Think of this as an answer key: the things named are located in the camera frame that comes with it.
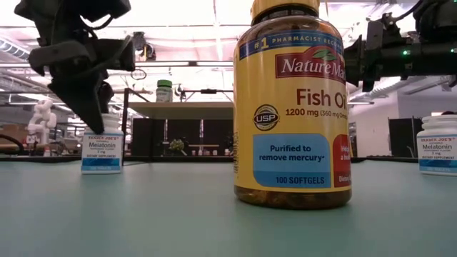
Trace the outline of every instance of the teal table surface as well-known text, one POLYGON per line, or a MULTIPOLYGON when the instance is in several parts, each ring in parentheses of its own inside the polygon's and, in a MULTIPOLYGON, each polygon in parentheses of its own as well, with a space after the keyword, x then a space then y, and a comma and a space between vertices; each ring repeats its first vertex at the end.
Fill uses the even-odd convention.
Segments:
POLYGON ((347 206, 286 211, 237 201, 231 163, 1 162, 0 256, 457 256, 457 177, 352 170, 347 206))

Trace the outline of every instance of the yellow label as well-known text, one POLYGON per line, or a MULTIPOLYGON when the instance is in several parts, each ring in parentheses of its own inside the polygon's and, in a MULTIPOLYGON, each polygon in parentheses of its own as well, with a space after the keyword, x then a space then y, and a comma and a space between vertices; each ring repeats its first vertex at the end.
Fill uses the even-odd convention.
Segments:
POLYGON ((283 192, 351 188, 343 44, 263 35, 235 50, 235 184, 283 192))

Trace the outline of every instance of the white robot figure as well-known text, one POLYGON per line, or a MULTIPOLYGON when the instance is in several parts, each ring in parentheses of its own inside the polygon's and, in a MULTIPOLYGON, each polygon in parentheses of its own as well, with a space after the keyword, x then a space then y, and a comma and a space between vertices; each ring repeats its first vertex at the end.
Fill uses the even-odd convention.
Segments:
POLYGON ((37 141, 36 134, 41 134, 39 143, 49 143, 49 129, 55 128, 57 125, 56 114, 51 112, 52 100, 40 100, 34 107, 34 116, 30 119, 27 130, 29 130, 29 136, 27 136, 27 143, 35 143, 37 141))

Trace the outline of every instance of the wall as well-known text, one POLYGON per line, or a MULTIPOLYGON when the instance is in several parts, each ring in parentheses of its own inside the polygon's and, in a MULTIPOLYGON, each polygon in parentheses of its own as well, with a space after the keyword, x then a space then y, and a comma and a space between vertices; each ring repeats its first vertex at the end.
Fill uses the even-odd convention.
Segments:
POLYGON ((398 119, 397 93, 374 99, 374 105, 354 106, 349 122, 356 123, 358 157, 390 155, 388 119, 398 119))
POLYGON ((457 111, 457 97, 454 94, 428 96, 398 96, 400 118, 430 116, 432 111, 457 111))

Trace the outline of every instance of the melatonin bottle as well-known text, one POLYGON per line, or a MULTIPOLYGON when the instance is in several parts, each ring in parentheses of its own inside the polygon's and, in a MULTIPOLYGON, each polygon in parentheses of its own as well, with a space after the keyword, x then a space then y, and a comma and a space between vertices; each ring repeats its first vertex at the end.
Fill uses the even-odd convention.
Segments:
POLYGON ((457 115, 422 119, 417 134, 419 170, 422 174, 457 176, 457 115))
POLYGON ((101 114, 104 132, 95 134, 89 127, 84 131, 82 174, 113 174, 122 172, 124 133, 119 129, 116 114, 101 114))

